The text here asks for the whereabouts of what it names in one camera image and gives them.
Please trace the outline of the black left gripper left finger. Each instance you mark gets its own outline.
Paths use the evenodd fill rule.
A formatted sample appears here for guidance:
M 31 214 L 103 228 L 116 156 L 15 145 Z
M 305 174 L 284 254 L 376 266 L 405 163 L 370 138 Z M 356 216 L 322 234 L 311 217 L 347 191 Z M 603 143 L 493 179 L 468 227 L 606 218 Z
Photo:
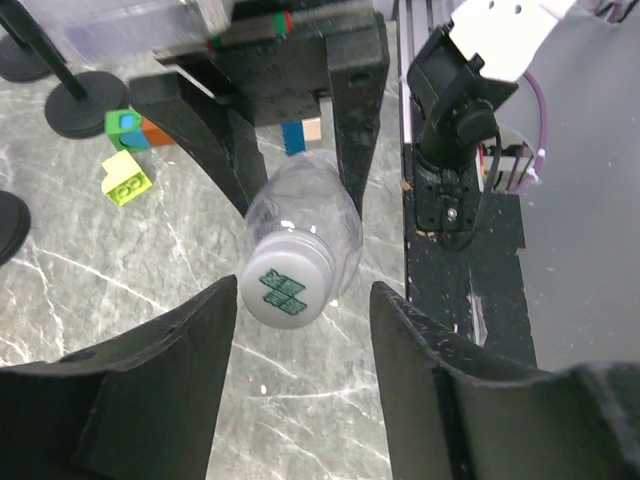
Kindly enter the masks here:
M 5 479 L 202 479 L 237 315 L 224 277 L 53 363 L 1 371 Z

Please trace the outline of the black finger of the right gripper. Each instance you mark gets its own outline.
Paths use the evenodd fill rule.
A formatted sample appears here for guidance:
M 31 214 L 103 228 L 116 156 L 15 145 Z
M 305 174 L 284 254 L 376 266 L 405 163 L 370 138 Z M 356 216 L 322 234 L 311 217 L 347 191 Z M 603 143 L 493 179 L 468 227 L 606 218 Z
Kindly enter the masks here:
M 179 145 L 244 216 L 268 179 L 254 126 L 177 72 L 129 81 L 131 106 Z
M 338 170 L 358 211 L 378 139 L 390 63 L 384 17 L 369 13 L 364 21 L 326 40 Z

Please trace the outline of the clear bottle green-print white cap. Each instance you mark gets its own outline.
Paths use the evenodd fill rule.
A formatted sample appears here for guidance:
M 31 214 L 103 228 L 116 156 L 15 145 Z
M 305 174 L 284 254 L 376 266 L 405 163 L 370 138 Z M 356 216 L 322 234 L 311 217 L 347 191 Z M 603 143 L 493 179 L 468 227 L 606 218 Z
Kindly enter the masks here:
M 239 292 L 259 322 L 276 329 L 305 327 L 349 289 L 363 230 L 333 151 L 289 158 L 261 188 L 244 220 Z

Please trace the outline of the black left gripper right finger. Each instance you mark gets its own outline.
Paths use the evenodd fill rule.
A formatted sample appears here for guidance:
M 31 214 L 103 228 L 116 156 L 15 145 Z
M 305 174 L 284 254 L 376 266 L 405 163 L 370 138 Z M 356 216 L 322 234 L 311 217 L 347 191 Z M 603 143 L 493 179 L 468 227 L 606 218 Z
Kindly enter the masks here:
M 370 327 L 396 479 L 635 479 L 639 367 L 547 372 L 473 344 L 382 282 Z

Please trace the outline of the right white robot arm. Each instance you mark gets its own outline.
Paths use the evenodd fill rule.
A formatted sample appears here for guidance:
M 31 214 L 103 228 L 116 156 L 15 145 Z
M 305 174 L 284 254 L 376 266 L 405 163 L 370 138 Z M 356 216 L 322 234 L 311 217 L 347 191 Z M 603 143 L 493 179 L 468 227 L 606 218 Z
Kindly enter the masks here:
M 499 140 L 496 110 L 531 60 L 504 73 L 476 26 L 541 13 L 530 3 L 469 1 L 437 27 L 408 68 L 410 137 L 402 154 L 406 292 L 377 282 L 370 327 L 381 405 L 398 479 L 635 479 L 639 368 L 536 365 L 518 251 L 519 201 L 482 175 L 479 146 Z M 133 107 L 175 140 L 244 216 L 249 254 L 238 284 L 251 315 L 277 329 L 315 321 L 350 286 L 363 247 L 364 184 L 380 125 L 388 49 L 376 14 L 348 34 L 316 35 L 334 106 L 336 149 L 304 153 L 272 175 L 228 142 L 215 100 L 181 75 L 139 77 Z

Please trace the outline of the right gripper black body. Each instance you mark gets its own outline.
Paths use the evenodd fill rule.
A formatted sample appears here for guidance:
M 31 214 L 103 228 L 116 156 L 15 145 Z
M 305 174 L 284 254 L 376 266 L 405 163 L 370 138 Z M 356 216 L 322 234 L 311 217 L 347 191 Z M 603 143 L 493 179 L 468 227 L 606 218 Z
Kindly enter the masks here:
M 312 118 L 332 103 L 326 40 L 369 13 L 369 1 L 244 1 L 224 33 L 158 61 L 253 126 Z

